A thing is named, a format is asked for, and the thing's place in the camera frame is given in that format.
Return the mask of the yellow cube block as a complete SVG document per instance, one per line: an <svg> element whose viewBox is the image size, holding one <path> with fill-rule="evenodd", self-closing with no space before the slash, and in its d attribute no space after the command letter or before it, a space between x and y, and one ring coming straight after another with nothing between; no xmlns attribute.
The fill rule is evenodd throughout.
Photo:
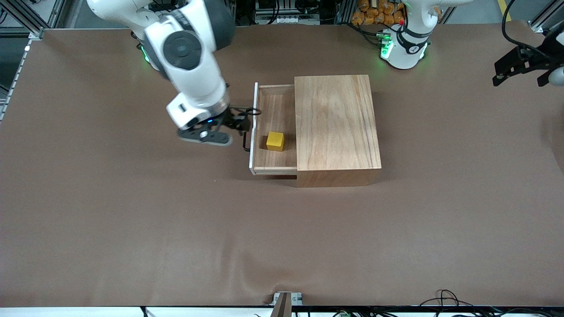
<svg viewBox="0 0 564 317"><path fill-rule="evenodd" d="M266 147L269 151L283 152L285 146L285 135L280 132L269 132Z"/></svg>

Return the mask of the wooden drawer with black handle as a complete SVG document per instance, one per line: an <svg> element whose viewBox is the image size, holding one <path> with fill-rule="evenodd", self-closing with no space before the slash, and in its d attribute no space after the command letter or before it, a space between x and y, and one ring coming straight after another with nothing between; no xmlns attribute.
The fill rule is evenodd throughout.
<svg viewBox="0 0 564 317"><path fill-rule="evenodd" d="M252 128L245 141L249 147L249 169L254 175L296 175L296 123L294 85L255 83ZM284 135L282 152L267 149L270 132Z"/></svg>

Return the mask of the wooden drawer cabinet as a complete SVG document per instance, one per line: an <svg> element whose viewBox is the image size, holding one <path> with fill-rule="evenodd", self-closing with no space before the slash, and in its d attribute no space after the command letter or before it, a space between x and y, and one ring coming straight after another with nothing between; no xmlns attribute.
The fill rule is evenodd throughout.
<svg viewBox="0 0 564 317"><path fill-rule="evenodd" d="M371 185L382 169L367 74L294 79L297 186Z"/></svg>

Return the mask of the white power strip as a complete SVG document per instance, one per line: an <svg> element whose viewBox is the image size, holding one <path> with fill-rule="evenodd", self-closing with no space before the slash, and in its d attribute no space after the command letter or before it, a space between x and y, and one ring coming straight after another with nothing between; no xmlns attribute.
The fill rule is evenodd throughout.
<svg viewBox="0 0 564 317"><path fill-rule="evenodd" d="M254 21L256 24L260 24L260 25L268 25L268 24L285 25L285 24L300 24L300 22L304 22L304 19L302 19L298 15L280 15L276 18L274 18L273 16L256 16Z"/></svg>

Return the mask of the brown table cloth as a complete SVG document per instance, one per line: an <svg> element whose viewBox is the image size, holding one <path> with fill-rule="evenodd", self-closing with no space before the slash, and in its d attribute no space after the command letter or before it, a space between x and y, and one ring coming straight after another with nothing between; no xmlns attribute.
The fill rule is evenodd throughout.
<svg viewBox="0 0 564 317"><path fill-rule="evenodd" d="M252 175L239 138L179 140L127 30L46 31L0 124L0 307L564 306L564 88L492 86L497 25L431 40L396 71L346 26L238 28L216 55L238 106L256 82L369 75L377 181L297 188Z"/></svg>

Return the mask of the orange bagged items pile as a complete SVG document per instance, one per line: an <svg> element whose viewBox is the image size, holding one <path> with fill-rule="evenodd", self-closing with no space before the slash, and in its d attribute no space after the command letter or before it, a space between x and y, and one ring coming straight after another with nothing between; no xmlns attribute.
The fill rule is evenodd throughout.
<svg viewBox="0 0 564 317"><path fill-rule="evenodd" d="M406 14L407 8L401 0L356 0L351 24L401 25L405 22Z"/></svg>

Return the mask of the aluminium frame profile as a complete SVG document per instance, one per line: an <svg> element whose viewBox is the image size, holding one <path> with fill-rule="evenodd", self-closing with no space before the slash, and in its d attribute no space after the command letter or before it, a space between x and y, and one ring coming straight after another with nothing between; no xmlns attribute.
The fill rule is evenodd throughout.
<svg viewBox="0 0 564 317"><path fill-rule="evenodd" d="M528 22L536 33L544 33L564 23L564 0L549 0L548 3Z"/></svg>
<svg viewBox="0 0 564 317"><path fill-rule="evenodd" d="M0 38L41 37L61 24L72 0L0 0Z"/></svg>

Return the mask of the metal table clamp bracket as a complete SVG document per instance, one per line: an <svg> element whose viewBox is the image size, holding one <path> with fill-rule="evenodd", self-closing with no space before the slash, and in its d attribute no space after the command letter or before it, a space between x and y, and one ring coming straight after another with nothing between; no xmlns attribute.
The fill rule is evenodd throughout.
<svg viewBox="0 0 564 317"><path fill-rule="evenodd" d="M303 295L300 292L276 292L271 304L273 311L270 317L293 317L293 307L303 305Z"/></svg>

